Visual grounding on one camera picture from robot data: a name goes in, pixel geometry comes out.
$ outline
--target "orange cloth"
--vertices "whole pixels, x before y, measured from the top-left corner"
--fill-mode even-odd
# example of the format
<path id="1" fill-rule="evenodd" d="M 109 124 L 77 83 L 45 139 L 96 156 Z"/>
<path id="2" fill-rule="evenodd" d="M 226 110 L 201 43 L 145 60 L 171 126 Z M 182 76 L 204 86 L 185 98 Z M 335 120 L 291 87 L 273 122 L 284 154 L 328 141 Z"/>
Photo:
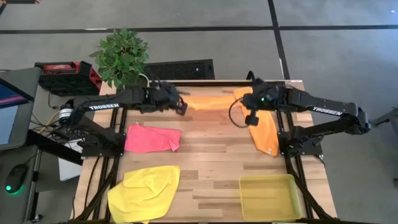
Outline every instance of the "orange cloth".
<path id="1" fill-rule="evenodd" d="M 235 99 L 243 97 L 245 93 L 252 93 L 252 88 L 244 87 L 235 90 Z M 250 114 L 250 110 L 247 110 L 243 105 L 242 112 L 244 117 Z M 259 124 L 257 126 L 250 125 L 249 130 L 257 149 L 271 156 L 277 156 L 279 142 L 275 122 L 274 119 L 272 119 L 271 112 L 259 110 L 257 111 L 256 116 L 259 118 Z"/>
<path id="2" fill-rule="evenodd" d="M 195 110 L 224 110 L 235 101 L 234 96 L 184 96 L 183 99 Z"/>

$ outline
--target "pink cloth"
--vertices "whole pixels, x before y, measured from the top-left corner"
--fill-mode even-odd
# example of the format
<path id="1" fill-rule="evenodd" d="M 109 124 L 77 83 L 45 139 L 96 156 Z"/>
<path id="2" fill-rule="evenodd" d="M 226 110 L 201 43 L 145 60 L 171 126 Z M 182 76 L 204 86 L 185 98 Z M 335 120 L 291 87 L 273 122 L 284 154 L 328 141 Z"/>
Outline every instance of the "pink cloth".
<path id="1" fill-rule="evenodd" d="M 180 146 L 181 131 L 168 128 L 129 125 L 124 150 L 135 153 L 173 150 Z"/>

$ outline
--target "computer mouse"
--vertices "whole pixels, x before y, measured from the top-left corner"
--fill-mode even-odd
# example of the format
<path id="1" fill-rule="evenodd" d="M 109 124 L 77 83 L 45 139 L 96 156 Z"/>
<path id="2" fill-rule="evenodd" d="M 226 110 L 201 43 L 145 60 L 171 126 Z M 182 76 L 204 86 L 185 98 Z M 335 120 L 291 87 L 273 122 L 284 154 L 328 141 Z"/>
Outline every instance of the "computer mouse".
<path id="1" fill-rule="evenodd" d="M 10 194 L 21 189 L 24 183 L 28 166 L 25 164 L 18 164 L 14 166 L 6 178 L 6 191 Z"/>

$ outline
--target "potted plant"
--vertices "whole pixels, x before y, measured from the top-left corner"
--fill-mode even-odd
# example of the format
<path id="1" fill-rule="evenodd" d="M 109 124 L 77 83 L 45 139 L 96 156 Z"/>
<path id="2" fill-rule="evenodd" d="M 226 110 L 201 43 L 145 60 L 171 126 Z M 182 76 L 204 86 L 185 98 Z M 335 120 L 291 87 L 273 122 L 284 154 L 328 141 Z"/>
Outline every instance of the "potted plant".
<path id="1" fill-rule="evenodd" d="M 145 87 L 149 84 L 144 75 L 148 43 L 138 38 L 135 32 L 126 28 L 115 30 L 106 40 L 101 39 L 99 44 L 99 51 L 90 57 L 95 57 L 98 73 L 110 87 L 112 83 L 116 88 Z"/>

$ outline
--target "floor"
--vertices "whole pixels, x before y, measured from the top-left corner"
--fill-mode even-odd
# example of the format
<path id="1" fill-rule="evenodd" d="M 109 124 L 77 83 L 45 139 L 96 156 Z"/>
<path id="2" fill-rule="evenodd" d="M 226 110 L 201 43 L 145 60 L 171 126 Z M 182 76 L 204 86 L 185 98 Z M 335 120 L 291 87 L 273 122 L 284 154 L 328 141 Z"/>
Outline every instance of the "floor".
<path id="1" fill-rule="evenodd" d="M 279 28 L 274 32 L 276 22 Z M 311 94 L 353 101 L 371 119 L 398 106 L 398 2 L 393 0 L 44 0 L 36 5 L 10 4 L 0 16 L 0 68 L 71 60 L 93 63 L 89 54 L 108 31 L 87 29 L 123 26 L 143 28 L 145 32 L 139 35 L 149 43 L 150 62 L 212 58 L 217 79 L 241 79 L 252 70 L 264 79 L 304 80 Z M 223 31 L 199 29 L 209 26 Z M 200 31 L 151 29 L 156 27 L 196 27 L 193 30 Z M 34 114 L 41 122 L 54 113 L 47 106 L 47 97 L 39 89 Z M 51 104 L 61 105 L 65 100 L 52 96 Z M 319 114 L 313 118 L 315 123 L 332 119 Z M 398 220 L 398 189 L 392 180 L 398 177 L 397 145 L 388 124 L 364 136 L 336 134 L 323 140 L 339 218 L 376 223 Z M 41 177 L 57 179 L 56 158 L 44 157 Z M 45 217 L 42 223 L 68 219 L 76 183 L 73 179 L 41 186 L 46 190 L 39 198 L 38 210 Z M 54 197 L 60 198 L 57 204 L 50 202 Z"/>

